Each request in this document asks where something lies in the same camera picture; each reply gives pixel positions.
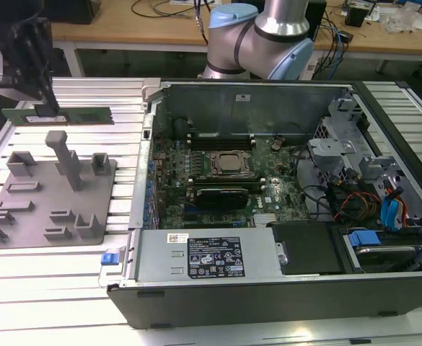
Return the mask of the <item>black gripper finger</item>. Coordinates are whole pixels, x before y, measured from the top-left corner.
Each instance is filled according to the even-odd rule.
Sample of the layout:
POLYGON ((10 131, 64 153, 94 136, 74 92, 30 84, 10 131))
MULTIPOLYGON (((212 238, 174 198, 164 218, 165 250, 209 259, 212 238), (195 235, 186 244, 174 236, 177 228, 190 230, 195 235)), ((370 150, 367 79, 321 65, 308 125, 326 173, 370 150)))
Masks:
POLYGON ((38 79, 38 91, 41 96, 41 104, 35 105, 38 117, 56 117, 60 107, 52 89, 52 79, 47 74, 42 74, 38 79))

